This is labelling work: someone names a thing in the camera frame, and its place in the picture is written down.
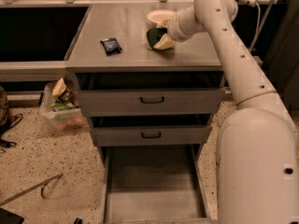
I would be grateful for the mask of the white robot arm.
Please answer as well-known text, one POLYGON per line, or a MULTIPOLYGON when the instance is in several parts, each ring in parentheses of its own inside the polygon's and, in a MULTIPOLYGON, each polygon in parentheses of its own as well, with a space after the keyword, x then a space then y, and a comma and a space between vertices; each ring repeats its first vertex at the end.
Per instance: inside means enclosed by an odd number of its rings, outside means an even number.
POLYGON ((219 224, 299 224, 297 128, 276 89, 235 29, 235 0, 194 0, 168 35, 209 34, 236 104, 217 140, 219 224))

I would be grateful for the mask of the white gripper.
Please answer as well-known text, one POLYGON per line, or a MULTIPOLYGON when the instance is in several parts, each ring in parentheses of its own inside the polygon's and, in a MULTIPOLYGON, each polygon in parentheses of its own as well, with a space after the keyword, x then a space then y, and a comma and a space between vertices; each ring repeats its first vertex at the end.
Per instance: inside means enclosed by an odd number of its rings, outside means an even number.
POLYGON ((164 34, 161 39, 154 45, 157 50, 171 49, 177 42, 184 42, 191 37, 186 35, 180 27, 179 19, 181 12, 176 12, 170 19, 159 21, 156 24, 157 28, 166 28, 167 34, 164 34))

